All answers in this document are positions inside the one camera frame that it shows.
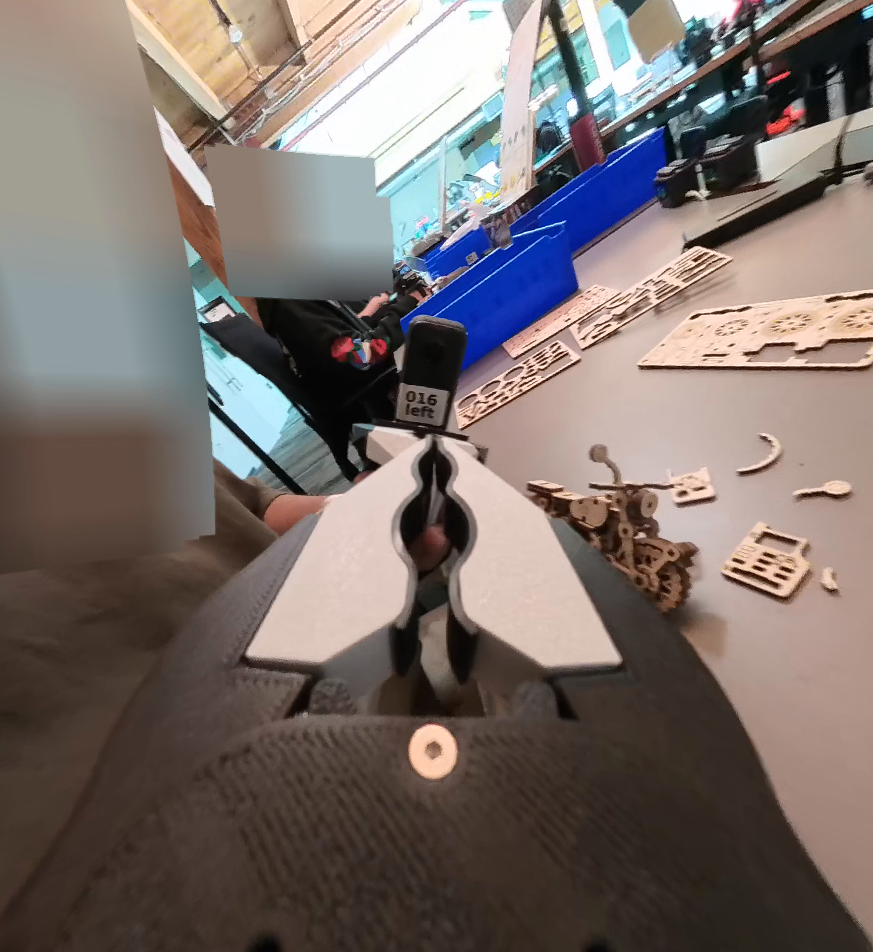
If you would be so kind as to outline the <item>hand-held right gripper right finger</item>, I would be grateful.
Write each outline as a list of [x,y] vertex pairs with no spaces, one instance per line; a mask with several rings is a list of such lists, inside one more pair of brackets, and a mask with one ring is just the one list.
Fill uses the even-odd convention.
[[453,552],[446,645],[456,680],[510,695],[526,682],[620,669],[553,520],[461,442],[434,439],[433,480]]

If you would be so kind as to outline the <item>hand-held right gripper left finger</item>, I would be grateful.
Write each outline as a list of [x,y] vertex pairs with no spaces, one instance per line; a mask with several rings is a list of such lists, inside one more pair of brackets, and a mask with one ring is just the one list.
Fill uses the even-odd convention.
[[338,496],[317,517],[244,654],[271,673],[341,681],[358,704],[404,674],[418,652],[420,575],[406,545],[437,524],[433,441]]

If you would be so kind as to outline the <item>person's left forearm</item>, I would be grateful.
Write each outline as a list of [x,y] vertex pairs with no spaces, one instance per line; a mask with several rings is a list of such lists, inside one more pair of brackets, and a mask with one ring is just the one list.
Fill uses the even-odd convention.
[[215,477],[216,533],[250,537],[264,528],[280,536],[305,517],[322,512],[338,495],[279,493],[253,479],[237,477],[213,459]]

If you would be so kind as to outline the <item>grey desk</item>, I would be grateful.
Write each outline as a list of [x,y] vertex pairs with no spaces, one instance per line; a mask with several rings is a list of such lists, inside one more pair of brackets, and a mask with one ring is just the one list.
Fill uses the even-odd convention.
[[[873,289],[873,184],[860,177],[725,249],[728,267],[581,362],[471,427],[517,488],[581,491],[602,478],[708,467],[711,503],[664,499],[668,538],[699,546],[684,633],[717,676],[801,840],[873,941],[873,365],[860,370],[644,370],[639,360],[696,310]],[[766,432],[784,447],[768,470]],[[846,499],[792,497],[842,480]],[[811,573],[787,601],[721,568],[758,522],[808,539]],[[825,566],[840,592],[823,590]]]

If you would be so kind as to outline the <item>wooden parts sheet round cutouts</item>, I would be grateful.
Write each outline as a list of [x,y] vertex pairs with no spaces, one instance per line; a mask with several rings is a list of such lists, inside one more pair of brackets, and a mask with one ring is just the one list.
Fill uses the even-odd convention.
[[459,398],[454,407],[458,428],[468,429],[580,362],[580,354],[562,341],[545,344]]

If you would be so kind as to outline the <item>wooden motorcycle model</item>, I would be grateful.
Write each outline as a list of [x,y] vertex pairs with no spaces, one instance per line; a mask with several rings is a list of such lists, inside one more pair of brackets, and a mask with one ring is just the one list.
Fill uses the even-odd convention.
[[588,456],[610,470],[610,482],[590,483],[591,494],[585,495],[558,482],[528,481],[528,499],[601,552],[661,613],[677,609],[692,588],[690,570],[697,547],[663,538],[655,514],[658,491],[678,493],[683,481],[672,477],[664,482],[627,481],[604,445],[593,445]]

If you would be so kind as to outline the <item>small square wooden piece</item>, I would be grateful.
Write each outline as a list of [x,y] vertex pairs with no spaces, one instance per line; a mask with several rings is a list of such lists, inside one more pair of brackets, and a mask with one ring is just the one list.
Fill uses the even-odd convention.
[[708,467],[682,474],[668,471],[669,494],[675,506],[691,506],[711,502],[717,493]]

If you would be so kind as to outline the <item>slotted wooden grid piece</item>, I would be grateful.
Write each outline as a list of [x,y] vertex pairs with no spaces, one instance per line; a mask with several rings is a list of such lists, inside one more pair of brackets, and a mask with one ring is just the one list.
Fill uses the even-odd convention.
[[722,575],[777,600],[791,599],[811,573],[808,539],[756,523],[730,553]]

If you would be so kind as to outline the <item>long blue plastic bin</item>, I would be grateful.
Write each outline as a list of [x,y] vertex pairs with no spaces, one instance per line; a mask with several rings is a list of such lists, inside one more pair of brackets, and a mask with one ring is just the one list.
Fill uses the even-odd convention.
[[667,163],[666,130],[660,127],[580,173],[512,225],[512,237],[563,226],[576,254],[631,220],[657,200],[655,177]]

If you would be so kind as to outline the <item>large wooden gear parts sheet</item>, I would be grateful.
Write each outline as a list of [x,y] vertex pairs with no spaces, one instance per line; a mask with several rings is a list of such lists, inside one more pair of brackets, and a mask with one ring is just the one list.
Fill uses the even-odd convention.
[[859,370],[871,365],[873,289],[697,311],[638,363],[645,370]]

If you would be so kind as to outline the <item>standing wooden board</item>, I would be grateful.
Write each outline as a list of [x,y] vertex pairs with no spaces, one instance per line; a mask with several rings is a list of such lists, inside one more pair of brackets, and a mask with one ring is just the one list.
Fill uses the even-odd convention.
[[509,50],[500,124],[499,202],[505,207],[532,186],[535,119],[529,106],[541,21],[547,2],[511,2],[506,10],[521,13]]

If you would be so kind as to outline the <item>crescent wooden piece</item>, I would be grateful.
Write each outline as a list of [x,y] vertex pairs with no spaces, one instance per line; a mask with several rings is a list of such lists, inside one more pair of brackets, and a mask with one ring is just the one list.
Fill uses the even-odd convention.
[[757,436],[758,439],[768,447],[768,453],[762,460],[748,466],[738,468],[736,473],[739,476],[746,477],[763,472],[764,470],[768,470],[777,462],[779,462],[780,458],[782,457],[784,447],[777,437],[766,432],[760,432],[757,434]]

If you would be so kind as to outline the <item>small black device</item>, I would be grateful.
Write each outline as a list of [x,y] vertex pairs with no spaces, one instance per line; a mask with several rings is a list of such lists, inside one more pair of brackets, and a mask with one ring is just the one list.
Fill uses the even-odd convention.
[[680,208],[689,201],[704,201],[708,197],[703,166],[694,159],[675,159],[660,168],[654,188],[657,201],[664,208]]

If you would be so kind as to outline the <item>dark flat panel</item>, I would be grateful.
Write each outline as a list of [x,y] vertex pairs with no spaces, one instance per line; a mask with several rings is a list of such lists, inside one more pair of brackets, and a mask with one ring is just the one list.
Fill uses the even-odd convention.
[[713,224],[686,233],[682,251],[694,247],[715,250],[821,199],[830,183],[827,173],[798,173],[777,179],[751,201],[718,217]]

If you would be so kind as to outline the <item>grey flat box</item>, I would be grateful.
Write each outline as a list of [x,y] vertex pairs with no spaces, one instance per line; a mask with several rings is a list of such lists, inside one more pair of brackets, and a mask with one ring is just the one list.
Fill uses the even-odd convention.
[[812,125],[756,147],[761,180],[775,181],[787,173],[816,173],[831,170],[836,142],[846,121],[842,147],[845,167],[862,167],[873,161],[873,107],[849,116]]

